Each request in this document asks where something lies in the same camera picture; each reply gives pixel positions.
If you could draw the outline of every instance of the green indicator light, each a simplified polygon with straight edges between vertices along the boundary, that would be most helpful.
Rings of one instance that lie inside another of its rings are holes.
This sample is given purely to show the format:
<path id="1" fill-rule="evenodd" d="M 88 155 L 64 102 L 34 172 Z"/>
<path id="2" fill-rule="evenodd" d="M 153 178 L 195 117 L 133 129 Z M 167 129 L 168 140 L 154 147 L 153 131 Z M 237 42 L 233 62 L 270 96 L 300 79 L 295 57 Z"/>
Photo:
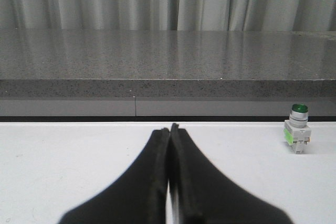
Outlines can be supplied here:
<path id="1" fill-rule="evenodd" d="M 300 113 L 307 113 L 308 107 L 304 104 L 293 104 L 292 110 Z"/>
<path id="2" fill-rule="evenodd" d="M 293 145 L 293 136 L 289 133 L 287 129 L 284 129 L 283 132 L 285 133 L 285 139 L 287 140 L 289 145 Z"/>

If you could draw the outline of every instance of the white tabletop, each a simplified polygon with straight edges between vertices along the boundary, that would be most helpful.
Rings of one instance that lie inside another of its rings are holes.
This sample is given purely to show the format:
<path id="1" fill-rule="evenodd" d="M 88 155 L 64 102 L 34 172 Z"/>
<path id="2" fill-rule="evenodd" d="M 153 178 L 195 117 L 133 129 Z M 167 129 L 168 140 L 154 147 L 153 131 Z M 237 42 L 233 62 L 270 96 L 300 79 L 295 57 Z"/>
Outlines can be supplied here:
<path id="1" fill-rule="evenodd" d="M 0 123 L 0 223 L 53 224 L 116 180 L 159 123 Z M 296 224 L 336 221 L 336 122 L 293 154 L 281 122 L 182 122 L 234 182 Z M 171 223 L 168 206 L 167 222 Z"/>

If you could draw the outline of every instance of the green button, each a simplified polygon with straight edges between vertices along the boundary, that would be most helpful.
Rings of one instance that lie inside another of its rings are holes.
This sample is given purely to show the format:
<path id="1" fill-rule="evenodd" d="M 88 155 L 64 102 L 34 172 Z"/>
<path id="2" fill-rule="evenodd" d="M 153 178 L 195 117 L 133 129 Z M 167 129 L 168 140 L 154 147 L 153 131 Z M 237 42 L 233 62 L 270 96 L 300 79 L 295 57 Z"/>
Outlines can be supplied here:
<path id="1" fill-rule="evenodd" d="M 293 104 L 292 110 L 300 113 L 307 113 L 308 107 L 304 104 Z"/>

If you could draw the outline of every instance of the gray curtain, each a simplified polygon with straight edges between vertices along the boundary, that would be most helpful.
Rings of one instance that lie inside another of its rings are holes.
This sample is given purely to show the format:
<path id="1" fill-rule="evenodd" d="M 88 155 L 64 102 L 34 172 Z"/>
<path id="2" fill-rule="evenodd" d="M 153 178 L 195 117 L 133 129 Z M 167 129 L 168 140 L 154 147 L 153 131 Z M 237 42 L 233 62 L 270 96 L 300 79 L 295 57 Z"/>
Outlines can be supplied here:
<path id="1" fill-rule="evenodd" d="M 336 30 L 335 0 L 0 0 L 0 28 Z"/>

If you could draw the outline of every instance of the gray countertop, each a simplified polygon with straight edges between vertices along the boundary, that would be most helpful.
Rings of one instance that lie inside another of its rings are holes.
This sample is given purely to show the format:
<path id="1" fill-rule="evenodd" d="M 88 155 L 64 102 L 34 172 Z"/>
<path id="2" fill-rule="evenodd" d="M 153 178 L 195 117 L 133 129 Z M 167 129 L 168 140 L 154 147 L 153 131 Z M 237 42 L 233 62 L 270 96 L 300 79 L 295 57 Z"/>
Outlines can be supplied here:
<path id="1" fill-rule="evenodd" d="M 334 97 L 336 32 L 0 30 L 0 97 Z"/>

